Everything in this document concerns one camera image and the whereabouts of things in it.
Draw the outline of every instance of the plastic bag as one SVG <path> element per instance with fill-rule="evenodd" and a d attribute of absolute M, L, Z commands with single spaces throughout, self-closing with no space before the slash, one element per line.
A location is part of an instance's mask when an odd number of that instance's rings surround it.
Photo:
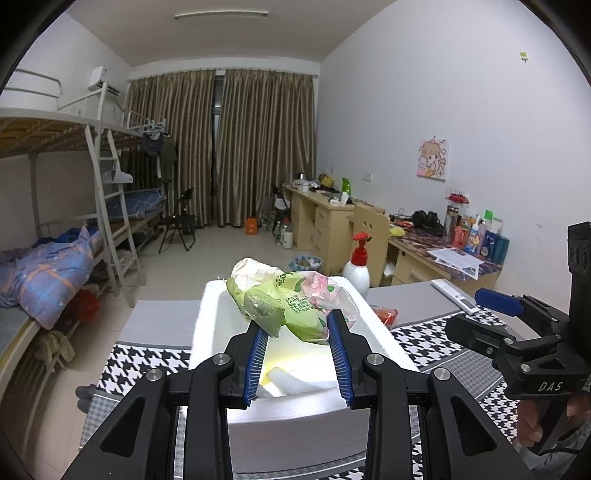
<path fill-rule="evenodd" d="M 398 316 L 398 310 L 387 309 L 386 307 L 379 307 L 377 305 L 372 305 L 371 307 L 381 322 L 390 330 L 394 326 L 394 322 Z"/>
<path fill-rule="evenodd" d="M 300 340 L 325 345 L 328 312 L 342 310 L 349 328 L 359 319 L 347 291 L 318 272 L 284 273 L 245 258 L 234 266 L 226 286 L 246 319 L 275 338 L 286 325 Z"/>

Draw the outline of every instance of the red object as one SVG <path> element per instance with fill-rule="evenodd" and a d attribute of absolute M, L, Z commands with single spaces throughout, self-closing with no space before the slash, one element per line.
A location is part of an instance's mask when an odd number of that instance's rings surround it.
<path fill-rule="evenodd" d="M 359 246 L 353 251 L 351 263 L 358 267 L 364 267 L 368 264 L 368 251 L 365 249 L 365 244 L 371 240 L 371 237 L 367 233 L 361 232 L 355 235 L 353 240 L 359 242 Z"/>
<path fill-rule="evenodd" d="M 461 226 L 457 226 L 453 234 L 452 247 L 460 248 L 462 240 L 464 240 L 464 230 L 462 230 Z"/>
<path fill-rule="evenodd" d="M 72 298 L 66 308 L 64 314 L 76 318 L 81 322 L 90 322 L 99 311 L 100 303 L 89 290 L 78 290 L 74 298 Z"/>
<path fill-rule="evenodd" d="M 256 224 L 256 218 L 250 217 L 244 222 L 244 230 L 247 235 L 256 235 L 258 233 L 258 225 Z"/>
<path fill-rule="evenodd" d="M 378 307 L 377 305 L 372 305 L 372 310 L 381 320 L 381 322 L 388 328 L 392 328 L 394 326 L 394 322 L 396 321 L 396 317 L 398 316 L 398 310 L 395 309 L 387 309 L 385 307 Z"/>
<path fill-rule="evenodd" d="M 470 203 L 464 195 L 459 193 L 452 193 L 447 199 L 453 203 Z"/>

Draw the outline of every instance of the folding chair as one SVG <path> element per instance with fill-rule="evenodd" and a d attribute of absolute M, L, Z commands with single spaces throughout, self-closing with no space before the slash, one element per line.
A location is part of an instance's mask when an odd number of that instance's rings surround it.
<path fill-rule="evenodd" d="M 195 216 L 189 214 L 189 202 L 193 198 L 193 191 L 194 188 L 190 188 L 185 193 L 183 193 L 178 199 L 176 207 L 174 208 L 174 213 L 158 222 L 159 225 L 166 226 L 166 231 L 162 237 L 162 243 L 160 243 L 158 253 L 162 251 L 162 247 L 166 241 L 166 236 L 170 230 L 173 231 L 172 235 L 170 235 L 171 244 L 173 243 L 174 234 L 178 232 L 178 234 L 181 236 L 183 246 L 187 252 L 192 249 L 193 245 L 195 245 L 195 242 L 197 241 L 195 238 Z M 187 244 L 185 243 L 183 232 L 188 232 L 188 235 L 193 235 L 193 243 L 189 247 L 187 247 Z"/>

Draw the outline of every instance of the wooden chair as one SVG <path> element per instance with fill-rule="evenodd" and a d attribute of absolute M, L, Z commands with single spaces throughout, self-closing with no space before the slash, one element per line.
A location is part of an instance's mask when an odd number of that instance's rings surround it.
<path fill-rule="evenodd" d="M 390 219 L 373 207 L 355 205 L 353 235 L 361 232 L 366 232 L 371 237 L 371 240 L 365 244 L 368 251 L 369 285 L 379 287 L 388 255 Z M 351 253 L 357 246 L 357 242 L 352 242 Z"/>

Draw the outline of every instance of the ceiling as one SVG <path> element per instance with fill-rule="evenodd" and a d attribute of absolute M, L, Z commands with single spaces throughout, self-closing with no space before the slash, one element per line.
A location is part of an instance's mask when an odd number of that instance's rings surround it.
<path fill-rule="evenodd" d="M 68 13 L 132 66 L 184 57 L 278 56 L 322 61 L 393 0 L 77 0 Z M 261 18 L 193 17 L 263 9 Z"/>

